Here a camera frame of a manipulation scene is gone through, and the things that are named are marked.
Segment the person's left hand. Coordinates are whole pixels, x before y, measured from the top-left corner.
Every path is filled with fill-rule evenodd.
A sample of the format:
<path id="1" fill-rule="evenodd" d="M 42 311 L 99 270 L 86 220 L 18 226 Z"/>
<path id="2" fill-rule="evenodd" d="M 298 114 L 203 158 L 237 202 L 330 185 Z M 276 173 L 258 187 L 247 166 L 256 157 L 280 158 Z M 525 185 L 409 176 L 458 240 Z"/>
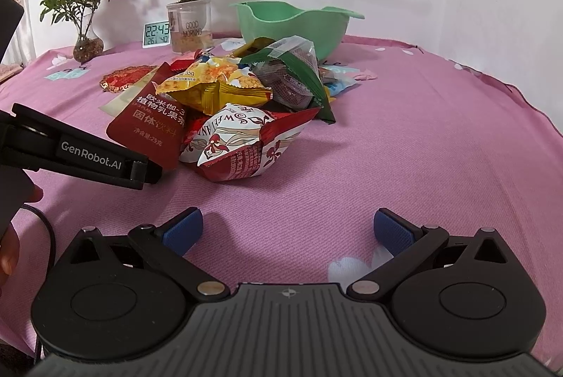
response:
<path id="1" fill-rule="evenodd" d="M 18 265 L 20 256 L 20 241 L 18 235 L 9 222 L 7 225 L 6 233 L 1 241 L 0 250 L 0 287 L 3 287 L 8 278 L 12 276 L 15 268 Z"/>

